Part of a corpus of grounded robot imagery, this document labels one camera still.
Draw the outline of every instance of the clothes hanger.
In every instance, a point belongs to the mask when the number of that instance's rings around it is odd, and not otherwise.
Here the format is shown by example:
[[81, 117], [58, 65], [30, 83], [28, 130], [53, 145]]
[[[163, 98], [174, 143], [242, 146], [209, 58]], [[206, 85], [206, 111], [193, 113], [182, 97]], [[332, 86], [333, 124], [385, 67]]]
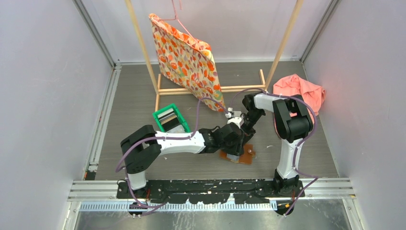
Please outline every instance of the clothes hanger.
[[[186, 29], [186, 27], [180, 22], [179, 18], [178, 18], [178, 12], [176, 11], [176, 7], [175, 7], [175, 3], [172, 0], [172, 6], [173, 6], [173, 11], [175, 12], [175, 18], [173, 19], [160, 19], [162, 21], [174, 21], [177, 20], [179, 22], [179, 24], [185, 29], [185, 31], [189, 34], [189, 36], [191, 38], [193, 38], [193, 40], [196, 42], [196, 45], [199, 46], [200, 48], [202, 48], [202, 46], [199, 45], [199, 43], [197, 42], [197, 40], [191, 35], [191, 33], [189, 33], [189, 31]], [[182, 10], [182, 1], [179, 0], [179, 7], [180, 10]]]

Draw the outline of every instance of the green basket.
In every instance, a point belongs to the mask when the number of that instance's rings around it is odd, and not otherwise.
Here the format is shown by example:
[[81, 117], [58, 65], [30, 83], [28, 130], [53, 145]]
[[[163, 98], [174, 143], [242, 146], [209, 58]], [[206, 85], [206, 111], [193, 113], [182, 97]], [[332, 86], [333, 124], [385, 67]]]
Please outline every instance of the green basket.
[[170, 105], [168, 105], [168, 106], [166, 106], [166, 107], [164, 107], [164, 108], [162, 108], [162, 109], [160, 109], [160, 110], [158, 110], [158, 111], [156, 111], [156, 112], [154, 112], [152, 114], [152, 116], [154, 117], [155, 121], [158, 124], [159, 129], [162, 132], [166, 132], [166, 130], [164, 130], [161, 123], [159, 122], [158, 115], [165, 112], [165, 111], [167, 111], [167, 110], [169, 110], [169, 109], [173, 109], [173, 111], [175, 112], [176, 117], [178, 117], [178, 120], [179, 120], [180, 124], [182, 125], [183, 129], [185, 130], [185, 132], [190, 133], [190, 128], [188, 126], [188, 123], [186, 122], [185, 118], [183, 118], [182, 114], [180, 114], [179, 109], [176, 107], [176, 105], [174, 103], [172, 103], [172, 104], [170, 104]]

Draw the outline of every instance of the floral cloth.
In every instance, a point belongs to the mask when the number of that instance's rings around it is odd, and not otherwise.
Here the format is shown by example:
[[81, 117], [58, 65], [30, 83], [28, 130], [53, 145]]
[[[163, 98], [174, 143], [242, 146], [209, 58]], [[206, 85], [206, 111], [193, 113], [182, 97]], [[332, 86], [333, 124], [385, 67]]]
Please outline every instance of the floral cloth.
[[[149, 19], [161, 73], [195, 97], [210, 97], [225, 107], [210, 45], [178, 31], [153, 13]], [[213, 101], [203, 102], [212, 110], [223, 110]]]

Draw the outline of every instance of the small brown pad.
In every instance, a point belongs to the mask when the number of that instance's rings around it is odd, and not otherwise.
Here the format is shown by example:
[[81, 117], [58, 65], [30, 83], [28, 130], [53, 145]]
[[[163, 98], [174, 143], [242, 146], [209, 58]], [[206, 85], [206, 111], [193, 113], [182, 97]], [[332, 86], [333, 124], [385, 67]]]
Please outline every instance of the small brown pad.
[[241, 164], [252, 164], [252, 157], [255, 156], [255, 151], [253, 150], [253, 146], [250, 144], [246, 144], [244, 146], [244, 154], [242, 154], [238, 161], [232, 161], [231, 159], [227, 158], [227, 153], [220, 151], [220, 158], [231, 161], [234, 163], [241, 163]]

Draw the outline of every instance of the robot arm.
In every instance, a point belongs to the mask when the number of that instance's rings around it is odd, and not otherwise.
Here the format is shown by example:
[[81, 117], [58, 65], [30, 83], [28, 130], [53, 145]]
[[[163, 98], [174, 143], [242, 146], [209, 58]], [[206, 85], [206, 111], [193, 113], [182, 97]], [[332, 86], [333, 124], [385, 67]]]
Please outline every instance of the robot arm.
[[[300, 95], [294, 97], [303, 100]], [[276, 130], [282, 139], [281, 159], [275, 170], [274, 186], [276, 191], [290, 191], [296, 187], [299, 175], [293, 168], [294, 150], [297, 144], [313, 129], [313, 122], [304, 104], [294, 99], [281, 99], [263, 93], [248, 94], [243, 99], [243, 105], [248, 110], [244, 116], [241, 130], [246, 134], [244, 143], [255, 134], [254, 125], [265, 115], [264, 110], [274, 113]], [[302, 146], [297, 147], [295, 165], [298, 166]]]
[[[307, 108], [293, 99], [281, 99], [263, 93], [249, 94], [244, 97], [243, 105], [248, 112], [241, 117], [240, 111], [230, 111], [228, 122], [223, 127], [201, 128], [190, 139], [167, 139], [189, 137], [190, 133], [172, 134], [154, 131], [152, 125], [146, 125], [121, 142], [123, 154], [139, 140], [150, 137], [166, 137], [150, 140], [133, 149], [125, 159], [125, 166], [133, 190], [146, 185], [145, 170], [160, 155], [189, 152], [193, 154], [214, 153], [223, 150], [230, 157], [238, 158], [244, 153], [243, 146], [255, 134], [256, 122], [265, 115], [265, 111], [275, 114], [277, 131], [282, 138], [281, 160], [274, 176], [276, 192], [291, 191], [299, 182], [299, 176], [293, 168], [294, 149], [313, 128], [313, 122]], [[298, 165], [301, 147], [298, 148]]]
[[213, 129], [201, 128], [189, 139], [168, 139], [169, 137], [183, 138], [189, 136], [191, 133], [163, 133], [155, 131], [152, 125], [146, 125], [124, 139], [121, 142], [123, 154], [139, 140], [150, 137], [165, 137], [164, 139], [146, 141], [133, 149], [125, 158], [125, 167], [131, 188], [136, 190], [146, 185], [145, 170], [158, 156], [178, 152], [199, 154], [214, 153], [218, 150], [229, 153], [243, 151], [240, 149], [240, 146], [242, 147], [241, 129], [239, 124], [234, 122], [229, 122], [221, 128], [219, 126]]

